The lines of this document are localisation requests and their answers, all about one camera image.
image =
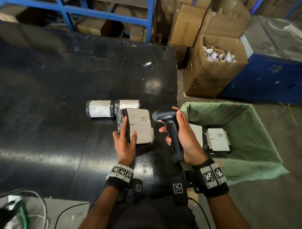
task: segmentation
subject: hand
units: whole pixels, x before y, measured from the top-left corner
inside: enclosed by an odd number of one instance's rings
[[[208,157],[197,141],[195,134],[189,125],[186,114],[179,110],[177,107],[172,107],[172,109],[178,110],[176,113],[176,118],[179,125],[178,138],[182,147],[184,148],[185,161],[191,165],[202,164],[208,159]],[[159,131],[165,132],[166,127],[161,127]],[[170,146],[172,139],[167,136],[166,142]]]
[[[122,127],[120,128],[120,136],[118,131],[113,132],[115,149],[117,152],[117,160],[119,164],[130,166],[135,157],[135,144],[137,140],[137,133],[133,131],[132,141],[128,143],[125,137],[127,125],[127,117],[124,118]]]

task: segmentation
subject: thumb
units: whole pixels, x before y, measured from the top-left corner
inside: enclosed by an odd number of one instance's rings
[[[136,133],[136,131],[133,131],[131,145],[135,146],[136,141],[137,141],[137,133]]]
[[[185,127],[185,120],[184,120],[184,117],[182,116],[182,111],[177,111],[176,119],[177,119],[179,128],[184,128]]]

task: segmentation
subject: wristband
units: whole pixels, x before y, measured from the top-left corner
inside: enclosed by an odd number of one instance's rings
[[[226,183],[227,179],[218,163],[214,162],[212,158],[209,158],[201,165],[192,167],[194,169],[194,182],[205,197],[217,197],[229,192],[229,187]]]
[[[133,169],[125,165],[117,164],[112,167],[105,182],[105,188],[108,186],[114,187],[122,192],[129,184],[133,176]]]

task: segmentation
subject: forearm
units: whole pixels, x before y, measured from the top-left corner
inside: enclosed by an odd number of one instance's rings
[[[119,191],[114,187],[106,187],[93,208],[81,223],[79,229],[107,228],[112,209],[116,203]]]
[[[251,228],[229,194],[207,198],[217,229]]]

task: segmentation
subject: bin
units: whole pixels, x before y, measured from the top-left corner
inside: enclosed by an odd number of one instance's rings
[[[226,130],[232,151],[227,158],[213,159],[223,169],[229,185],[289,173],[251,104],[186,102],[181,110],[192,124],[217,125]]]

